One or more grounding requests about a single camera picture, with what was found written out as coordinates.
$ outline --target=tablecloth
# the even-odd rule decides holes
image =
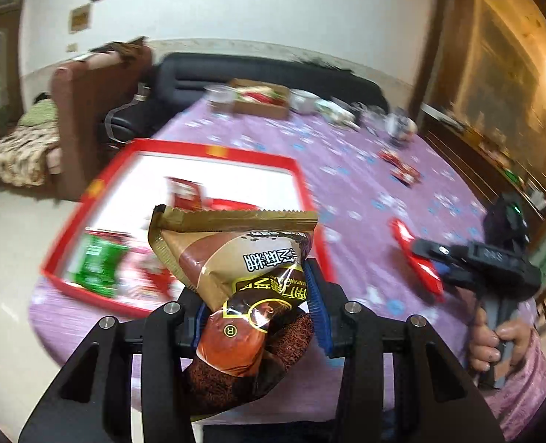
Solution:
[[[485,210],[463,180],[420,137],[414,137],[400,151],[402,159],[422,175],[421,183],[411,187],[391,176],[392,167],[378,158],[385,138],[365,130],[331,127],[320,116],[291,113],[289,121],[245,115],[220,119],[213,117],[207,104],[200,101],[172,119],[154,137],[298,160],[317,206],[336,282],[348,298],[360,301],[380,316],[404,321],[413,313],[423,315],[464,361],[468,324],[473,317],[467,302],[453,292],[446,294],[443,303],[436,303],[408,267],[389,234],[387,222],[396,216],[423,238],[462,243],[482,238]],[[44,346],[62,363],[106,313],[61,294],[42,279],[33,295],[30,319]],[[532,302],[522,305],[522,315],[528,321],[533,321],[534,313]],[[539,352],[538,344],[533,351]],[[325,358],[313,340],[303,358],[269,395],[207,422],[331,419],[339,395],[342,364],[342,360]],[[384,360],[384,371],[384,406],[390,408],[393,373],[389,356]],[[139,399],[137,376],[138,364],[134,366],[134,404]]]

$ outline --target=cardboard box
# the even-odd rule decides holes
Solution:
[[[234,103],[234,113],[244,115],[262,116],[274,120],[287,120],[290,114],[290,90],[282,85],[275,85],[263,81],[234,78],[229,85],[233,88],[242,87],[269,87],[284,96],[286,103],[283,106],[269,105],[267,103],[239,102]]]

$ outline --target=green snack package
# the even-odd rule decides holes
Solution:
[[[127,246],[91,236],[80,269],[74,275],[75,282],[98,295],[114,298],[115,270],[128,250]]]

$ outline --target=finger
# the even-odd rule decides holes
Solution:
[[[472,329],[472,343],[496,348],[500,343],[500,340],[494,331],[492,331],[486,325],[482,325]]]
[[[490,369],[490,363],[488,363],[487,361],[470,358],[469,362],[470,366],[476,371],[488,371]]]
[[[513,347],[513,354],[511,355],[511,366],[516,366],[525,359],[525,355],[528,352],[529,343],[531,341],[531,330],[527,338],[520,338]]]
[[[512,319],[511,321],[505,321],[494,332],[501,340],[511,341],[516,344],[521,343],[524,340],[528,340],[531,336],[531,327],[523,320]]]
[[[479,308],[476,311],[476,318],[474,319],[474,325],[477,327],[488,325],[488,316],[483,308]]]
[[[496,348],[476,345],[474,343],[470,344],[470,355],[472,358],[488,363],[496,363],[500,360],[500,352]]]

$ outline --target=floor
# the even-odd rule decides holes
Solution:
[[[27,306],[39,264],[75,207],[0,190],[0,429],[13,442],[58,372],[29,327]],[[132,437],[143,441],[136,411]]]

